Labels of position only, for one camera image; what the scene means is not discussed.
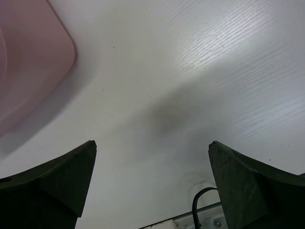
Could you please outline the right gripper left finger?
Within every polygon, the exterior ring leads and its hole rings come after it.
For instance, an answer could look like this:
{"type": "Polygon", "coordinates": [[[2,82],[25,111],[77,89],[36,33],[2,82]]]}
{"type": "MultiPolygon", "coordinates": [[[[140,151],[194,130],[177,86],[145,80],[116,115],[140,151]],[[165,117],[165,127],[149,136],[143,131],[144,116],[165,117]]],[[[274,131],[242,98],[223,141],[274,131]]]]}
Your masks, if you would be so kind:
{"type": "Polygon", "coordinates": [[[90,140],[0,180],[2,229],[73,229],[82,216],[97,154],[90,140]]]}

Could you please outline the pink plastic dish rack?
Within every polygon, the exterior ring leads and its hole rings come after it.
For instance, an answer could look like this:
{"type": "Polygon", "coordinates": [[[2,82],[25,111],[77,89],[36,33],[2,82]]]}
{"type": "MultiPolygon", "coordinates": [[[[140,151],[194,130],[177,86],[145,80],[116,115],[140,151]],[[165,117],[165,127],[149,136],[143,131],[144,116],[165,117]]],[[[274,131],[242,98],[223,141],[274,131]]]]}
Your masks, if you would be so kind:
{"type": "Polygon", "coordinates": [[[46,0],[0,3],[0,133],[47,98],[74,64],[75,48],[46,0]]]}

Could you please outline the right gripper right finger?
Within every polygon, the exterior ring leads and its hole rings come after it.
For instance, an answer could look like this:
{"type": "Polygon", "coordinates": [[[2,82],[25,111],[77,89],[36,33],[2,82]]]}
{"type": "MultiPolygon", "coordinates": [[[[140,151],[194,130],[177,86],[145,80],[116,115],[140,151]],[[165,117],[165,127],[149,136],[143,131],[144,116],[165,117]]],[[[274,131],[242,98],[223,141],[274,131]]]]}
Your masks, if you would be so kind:
{"type": "Polygon", "coordinates": [[[214,141],[208,149],[230,229],[303,229],[305,176],[245,156],[214,141]]]}

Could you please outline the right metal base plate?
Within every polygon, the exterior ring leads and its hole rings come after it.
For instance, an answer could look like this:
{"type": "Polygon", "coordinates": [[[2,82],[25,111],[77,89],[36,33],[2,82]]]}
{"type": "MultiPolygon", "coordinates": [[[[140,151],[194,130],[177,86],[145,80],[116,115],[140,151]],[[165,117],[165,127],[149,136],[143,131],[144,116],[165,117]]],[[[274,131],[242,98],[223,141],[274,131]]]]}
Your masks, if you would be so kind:
{"type": "MultiPolygon", "coordinates": [[[[221,203],[214,203],[197,210],[202,229],[227,229],[221,203]]],[[[191,212],[143,227],[143,229],[194,229],[191,212]]]]}

